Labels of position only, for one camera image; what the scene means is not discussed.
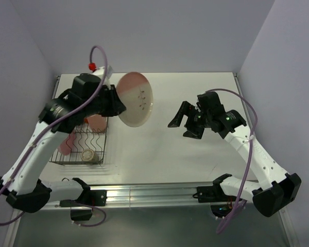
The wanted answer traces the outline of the pink and cream ceramic plate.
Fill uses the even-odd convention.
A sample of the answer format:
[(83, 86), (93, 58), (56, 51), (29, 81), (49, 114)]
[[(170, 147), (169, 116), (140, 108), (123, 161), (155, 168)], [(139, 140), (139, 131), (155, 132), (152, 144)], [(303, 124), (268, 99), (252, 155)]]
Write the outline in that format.
[(150, 117), (153, 106), (152, 87), (141, 73), (129, 72), (121, 77), (117, 94), (126, 110), (119, 115), (121, 121), (129, 127), (140, 127)]

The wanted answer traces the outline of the pink plastic cup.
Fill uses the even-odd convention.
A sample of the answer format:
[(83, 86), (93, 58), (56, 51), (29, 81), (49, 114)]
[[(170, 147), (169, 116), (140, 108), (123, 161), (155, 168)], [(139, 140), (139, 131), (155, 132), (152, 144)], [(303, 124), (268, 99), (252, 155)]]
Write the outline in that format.
[(93, 131), (104, 131), (107, 127), (107, 120), (101, 115), (90, 116), (87, 121)]

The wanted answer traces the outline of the small speckled ceramic cup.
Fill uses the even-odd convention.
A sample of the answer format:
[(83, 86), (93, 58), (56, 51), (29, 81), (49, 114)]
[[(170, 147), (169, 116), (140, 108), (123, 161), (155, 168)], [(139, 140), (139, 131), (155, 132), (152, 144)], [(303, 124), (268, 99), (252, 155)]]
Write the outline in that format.
[(92, 149), (85, 149), (82, 151), (80, 158), (83, 162), (97, 163), (99, 162), (98, 154)]

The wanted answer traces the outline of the pink plastic plate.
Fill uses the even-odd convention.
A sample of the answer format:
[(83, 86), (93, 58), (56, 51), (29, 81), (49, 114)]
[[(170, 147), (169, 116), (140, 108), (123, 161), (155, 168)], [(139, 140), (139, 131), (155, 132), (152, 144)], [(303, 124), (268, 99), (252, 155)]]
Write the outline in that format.
[(73, 149), (73, 143), (75, 140), (75, 133), (71, 133), (58, 147), (58, 151), (66, 156), (69, 155)]

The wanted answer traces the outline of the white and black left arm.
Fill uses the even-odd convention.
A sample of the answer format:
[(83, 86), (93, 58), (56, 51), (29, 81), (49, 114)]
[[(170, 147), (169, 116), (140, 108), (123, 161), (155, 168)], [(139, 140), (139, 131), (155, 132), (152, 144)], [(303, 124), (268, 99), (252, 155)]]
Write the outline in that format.
[(87, 204), (90, 187), (81, 179), (48, 182), (39, 177), (54, 151), (85, 118), (95, 114), (113, 117), (125, 110), (115, 86), (104, 75), (76, 76), (70, 89), (45, 105), (28, 145), (13, 167), (0, 177), (0, 192), (7, 203), (26, 213), (35, 213), (52, 201)]

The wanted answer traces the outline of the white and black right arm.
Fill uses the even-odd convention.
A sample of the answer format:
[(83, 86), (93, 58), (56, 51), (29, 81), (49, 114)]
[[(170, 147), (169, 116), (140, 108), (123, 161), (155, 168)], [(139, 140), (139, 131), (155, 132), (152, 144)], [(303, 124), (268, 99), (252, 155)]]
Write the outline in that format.
[(186, 116), (184, 137), (202, 139), (205, 129), (211, 129), (238, 152), (257, 181), (243, 181), (226, 173), (211, 186), (198, 187), (193, 197), (200, 203), (228, 199), (250, 201), (265, 217), (291, 203), (301, 178), (296, 173), (289, 174), (268, 154), (238, 111), (225, 110), (215, 90), (198, 95), (197, 99), (196, 105), (183, 101), (168, 127), (179, 127)]

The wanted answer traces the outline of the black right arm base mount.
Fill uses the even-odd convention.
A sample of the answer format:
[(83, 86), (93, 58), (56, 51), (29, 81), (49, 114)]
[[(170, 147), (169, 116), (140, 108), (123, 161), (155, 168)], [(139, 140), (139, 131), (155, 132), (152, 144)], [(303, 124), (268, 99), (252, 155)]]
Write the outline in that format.
[(199, 203), (210, 203), (211, 212), (215, 217), (226, 217), (232, 210), (235, 197), (223, 194), (220, 188), (215, 186), (199, 186), (192, 195)]

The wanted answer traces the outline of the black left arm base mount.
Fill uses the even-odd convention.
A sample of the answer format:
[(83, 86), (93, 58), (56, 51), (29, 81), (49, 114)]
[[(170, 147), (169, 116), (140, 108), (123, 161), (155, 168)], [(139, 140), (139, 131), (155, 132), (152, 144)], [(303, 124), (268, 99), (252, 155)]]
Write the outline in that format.
[[(71, 209), (70, 210), (70, 218), (74, 223), (78, 223), (84, 227), (91, 227), (94, 225), (100, 225), (104, 223), (106, 220), (106, 213), (101, 209), (98, 208), (99, 206), (105, 206), (107, 200), (107, 191), (104, 189), (100, 190), (92, 190), (90, 185), (86, 184), (79, 178), (72, 178), (73, 181), (78, 182), (82, 188), (83, 192), (76, 200), (63, 200), (60, 201), (60, 207), (77, 207), (77, 206), (84, 206), (88, 209)], [(82, 221), (89, 221), (92, 216), (95, 215), (96, 211), (100, 211), (103, 213), (103, 219), (99, 223), (95, 223), (93, 225), (86, 225), (81, 223)]]

